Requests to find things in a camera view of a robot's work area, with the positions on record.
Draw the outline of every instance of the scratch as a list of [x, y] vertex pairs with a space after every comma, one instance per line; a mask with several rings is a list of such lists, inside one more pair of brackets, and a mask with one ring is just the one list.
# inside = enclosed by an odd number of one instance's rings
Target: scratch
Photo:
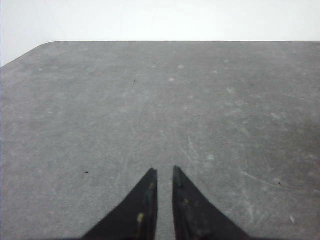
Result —
[[137, 132], [136, 132], [136, 130], [135, 130], [135, 127], [132, 126], [131, 128], [132, 128], [132, 132], [133, 132], [135, 135], [138, 135]]
[[291, 191], [291, 189], [289, 189], [289, 188], [285, 188], [285, 187], [277, 186], [277, 185], [274, 185], [274, 184], [268, 183], [268, 182], [266, 182], [266, 181], [263, 181], [263, 180], [261, 180], [260, 178], [257, 178], [257, 177], [255, 177], [255, 176], [252, 176], [252, 175], [250, 175], [249, 173], [246, 173], [246, 172], [245, 172], [245, 171], [243, 171], [243, 170], [241, 170], [241, 173], [242, 173], [243, 175], [245, 175], [245, 176], [249, 177], [249, 178], [252, 178], [252, 179], [254, 179], [254, 180], [256, 180], [256, 181], [259, 181], [259, 182], [261, 182], [261, 183], [263, 183], [263, 184], [266, 184], [266, 185], [272, 186], [272, 187], [274, 187], [274, 188], [277, 188], [277, 189], [283, 189], [283, 190], [287, 190], [287, 191]]
[[240, 128], [240, 131], [244, 133], [247, 137], [251, 137], [250, 133], [245, 127]]
[[189, 162], [193, 164], [194, 161], [192, 161], [192, 159], [190, 158], [190, 156], [189, 156], [182, 148], [181, 148], [180, 150], [181, 150], [181, 152], [186, 156], [186, 158], [189, 160]]
[[254, 222], [254, 209], [250, 205], [249, 202], [245, 202], [245, 203], [248, 205], [248, 213], [249, 213], [249, 216], [250, 216], [250, 223], [253, 223]]
[[199, 157], [200, 155], [195, 150], [194, 145], [192, 144], [192, 141], [190, 139], [190, 135], [189, 134], [188, 134], [188, 141], [189, 141], [189, 147], [191, 148], [191, 150], [196, 154], [197, 157]]
[[163, 130], [160, 130], [160, 134], [161, 134], [161, 136], [163, 137], [163, 139], [166, 140], [166, 136], [165, 136], [165, 133], [164, 133]]
[[261, 223], [265, 217], [267, 216], [268, 214], [267, 213], [263, 213], [260, 217], [259, 217], [259, 220], [255, 221], [255, 224], [259, 224]]
[[290, 94], [285, 94], [285, 93], [271, 93], [271, 92], [262, 92], [260, 93], [259, 95], [250, 95], [251, 97], [256, 97], [256, 98], [259, 98], [259, 96], [261, 95], [276, 95], [276, 96], [284, 96], [284, 97], [288, 97], [288, 98], [293, 98], [293, 99], [298, 99], [298, 100], [302, 100], [302, 101], [305, 101], [307, 103], [311, 103], [310, 100], [308, 99], [305, 99], [303, 97], [300, 97], [300, 96], [294, 96], [294, 95], [290, 95]]
[[235, 210], [235, 208], [237, 208], [241, 203], [242, 203], [241, 201], [238, 201], [237, 204], [233, 205], [231, 208], [225, 211], [225, 214], [226, 215], [231, 214]]

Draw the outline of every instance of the black plastic part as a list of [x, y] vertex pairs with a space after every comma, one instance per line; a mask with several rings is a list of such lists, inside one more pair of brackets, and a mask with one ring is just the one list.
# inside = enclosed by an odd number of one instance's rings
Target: black plastic part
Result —
[[127, 197], [83, 240], [154, 240], [158, 214], [158, 175], [151, 168]]
[[176, 240], [263, 240], [222, 214], [178, 166], [173, 169], [172, 207]]

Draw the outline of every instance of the gray tabletop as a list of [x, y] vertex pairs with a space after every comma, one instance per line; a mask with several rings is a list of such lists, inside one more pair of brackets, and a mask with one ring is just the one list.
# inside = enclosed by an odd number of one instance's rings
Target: gray tabletop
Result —
[[48, 43], [1, 117], [3, 240], [80, 237], [151, 167], [174, 239], [174, 165], [247, 233], [320, 239], [320, 43]]

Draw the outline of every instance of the white wall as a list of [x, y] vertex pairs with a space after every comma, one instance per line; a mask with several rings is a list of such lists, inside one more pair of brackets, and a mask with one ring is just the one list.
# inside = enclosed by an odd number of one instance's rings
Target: white wall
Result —
[[320, 41], [320, 0], [2, 0], [1, 65], [53, 41]]

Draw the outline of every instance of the yellow mark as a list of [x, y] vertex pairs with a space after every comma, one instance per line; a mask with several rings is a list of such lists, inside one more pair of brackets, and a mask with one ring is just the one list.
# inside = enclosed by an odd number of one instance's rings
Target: yellow mark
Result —
[[138, 222], [138, 232], [136, 233], [136, 236], [137, 236], [137, 238], [139, 238], [140, 237], [140, 233], [141, 233], [141, 223], [142, 223], [142, 220], [144, 219], [144, 214], [143, 214], [143, 212], [140, 212], [139, 214], [138, 214], [138, 217], [136, 218], [136, 221]]
[[138, 222], [138, 224], [141, 224], [142, 223], [142, 220], [144, 219], [144, 214], [142, 212], [139, 213], [136, 221]]
[[154, 182], [152, 182], [151, 184], [150, 184], [150, 186], [149, 186], [149, 189], [151, 190], [151, 189], [153, 189], [154, 188], [154, 186], [155, 186], [155, 183]]

